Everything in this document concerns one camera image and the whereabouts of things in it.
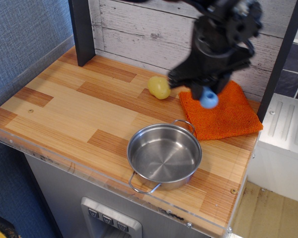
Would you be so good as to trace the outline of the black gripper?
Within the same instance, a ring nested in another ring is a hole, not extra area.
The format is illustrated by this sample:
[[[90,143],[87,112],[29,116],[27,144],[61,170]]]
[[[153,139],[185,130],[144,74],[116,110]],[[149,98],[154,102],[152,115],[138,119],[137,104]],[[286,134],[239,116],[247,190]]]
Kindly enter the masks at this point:
[[[203,37],[194,37],[188,58],[168,74],[170,88],[188,87],[194,100],[200,100],[204,87],[219,94],[230,81],[233,71],[250,64],[254,47],[249,40],[244,43],[245,48],[222,45],[213,49]]]

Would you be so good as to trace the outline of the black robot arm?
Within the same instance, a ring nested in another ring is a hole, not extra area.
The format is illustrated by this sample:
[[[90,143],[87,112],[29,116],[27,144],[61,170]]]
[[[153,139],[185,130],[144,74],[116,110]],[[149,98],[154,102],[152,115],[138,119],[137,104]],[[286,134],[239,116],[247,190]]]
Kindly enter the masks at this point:
[[[194,22],[188,58],[168,73],[171,89],[191,90],[198,100],[207,88],[219,94],[234,71],[249,67],[255,50],[250,38],[263,25],[256,0],[188,0],[202,16]]]

